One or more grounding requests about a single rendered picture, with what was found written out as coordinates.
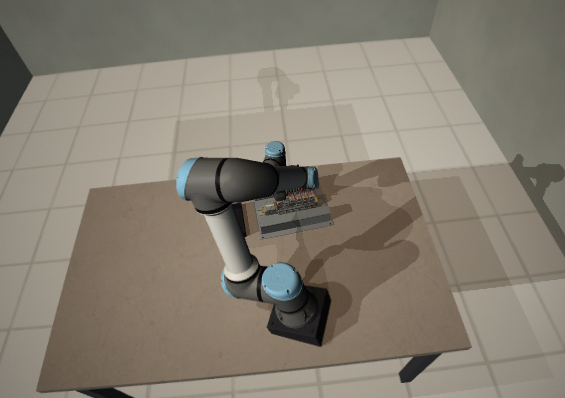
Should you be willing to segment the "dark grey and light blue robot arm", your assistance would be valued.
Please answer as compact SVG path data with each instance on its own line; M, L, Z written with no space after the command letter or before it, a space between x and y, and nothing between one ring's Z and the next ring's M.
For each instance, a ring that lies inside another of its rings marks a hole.
M249 251L233 203L268 197L278 191L315 188L317 183L315 167L286 166L285 147L278 141L265 146L263 162L190 158L181 165L176 180L179 196L191 200L196 211L205 216L223 257L224 292L237 299L275 304L280 322L293 329L314 320L318 311L316 297L292 265L279 262L260 266Z

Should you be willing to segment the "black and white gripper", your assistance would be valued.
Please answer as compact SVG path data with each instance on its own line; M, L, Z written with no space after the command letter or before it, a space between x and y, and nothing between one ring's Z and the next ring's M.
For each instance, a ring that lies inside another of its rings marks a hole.
M275 201L284 201L284 207L289 206L289 196L287 196L287 190L278 191L274 193Z

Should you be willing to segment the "grey relay panel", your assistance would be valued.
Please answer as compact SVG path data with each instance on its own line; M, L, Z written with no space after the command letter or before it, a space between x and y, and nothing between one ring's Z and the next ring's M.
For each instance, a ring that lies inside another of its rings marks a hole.
M314 193L314 201L297 204L296 195ZM296 193L295 193L296 192ZM298 188L287 190L287 196L294 194L295 205L277 207L274 194L253 200L260 239L267 239L311 229L331 226L333 224L330 210L325 202L319 178L315 188Z

